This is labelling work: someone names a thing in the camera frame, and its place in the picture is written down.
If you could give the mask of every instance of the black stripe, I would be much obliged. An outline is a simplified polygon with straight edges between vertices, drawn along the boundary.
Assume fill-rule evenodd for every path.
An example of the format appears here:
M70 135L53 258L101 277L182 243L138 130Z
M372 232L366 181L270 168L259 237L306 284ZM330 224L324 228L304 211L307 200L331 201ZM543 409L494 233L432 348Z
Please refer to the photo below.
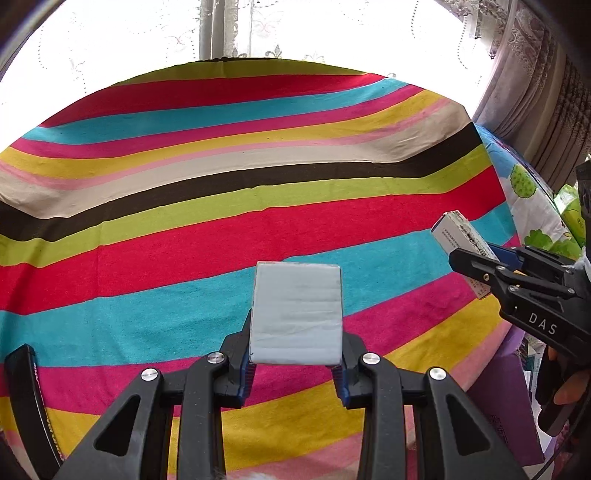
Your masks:
M43 238L54 242L102 222L144 210L260 185L368 177L416 179L447 167L481 143L476 128L470 123L450 138L397 163L331 162L229 171L134 193L69 218L39 219L0 202L0 233L18 241Z

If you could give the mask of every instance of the green package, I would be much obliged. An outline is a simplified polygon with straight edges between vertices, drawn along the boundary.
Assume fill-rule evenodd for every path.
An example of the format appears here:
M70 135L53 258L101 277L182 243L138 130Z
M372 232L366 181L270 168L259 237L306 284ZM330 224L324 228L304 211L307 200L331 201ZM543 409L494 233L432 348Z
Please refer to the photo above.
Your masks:
M564 224L573 234L573 238L583 247L585 245L585 222L581 216L579 192L571 185L560 189L554 202Z

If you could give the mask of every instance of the black cable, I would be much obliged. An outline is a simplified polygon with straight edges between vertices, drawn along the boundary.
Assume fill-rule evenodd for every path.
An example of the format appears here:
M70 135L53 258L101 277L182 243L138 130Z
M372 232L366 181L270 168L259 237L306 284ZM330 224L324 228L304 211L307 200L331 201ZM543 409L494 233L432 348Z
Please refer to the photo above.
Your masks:
M573 432L577 429L577 426L579 426L579 422L583 418L583 415L584 415L585 411L587 410L587 407L589 406L589 401L591 401L591 381L587 385L587 389L585 390L585 394L587 396L583 402L583 407L579 411L579 414L577 415L577 418L574 421L574 423L572 424L572 426L569 426L569 432L566 434L566 437L564 438L562 444L552 454L552 456L548 459L548 461L544 464L544 466L531 478L531 480L539 480L539 478L550 467L550 465L552 465L552 463L554 463L554 461L556 460L556 457L558 457L558 455L562 453L564 447L566 446L566 444L570 440Z

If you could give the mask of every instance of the blue stripe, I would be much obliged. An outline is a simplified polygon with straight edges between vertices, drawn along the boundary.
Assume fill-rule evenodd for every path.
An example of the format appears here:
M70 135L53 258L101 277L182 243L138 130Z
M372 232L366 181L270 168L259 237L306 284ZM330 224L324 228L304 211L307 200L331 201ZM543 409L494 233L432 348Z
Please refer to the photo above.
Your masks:
M23 138L63 145L108 142L192 128L334 110L381 98L405 85L407 84L399 80L386 78L344 92L283 97L227 105L122 113L79 120L57 127L36 127L23 135Z
M515 234L505 203L473 224L496 244L506 243ZM340 265L345 315L450 272L447 257L429 230L289 261ZM254 268L246 268L28 316L1 312L0 358L23 343L31 344L39 364L48 367L136 364L203 355L242 327L253 280Z

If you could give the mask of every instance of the gray block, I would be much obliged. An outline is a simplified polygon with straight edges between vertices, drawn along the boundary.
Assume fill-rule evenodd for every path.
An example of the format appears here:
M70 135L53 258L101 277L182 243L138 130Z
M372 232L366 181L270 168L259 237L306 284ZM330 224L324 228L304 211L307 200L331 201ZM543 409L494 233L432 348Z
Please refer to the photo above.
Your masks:
M250 360L336 365L343 348L338 265L259 262L252 299Z

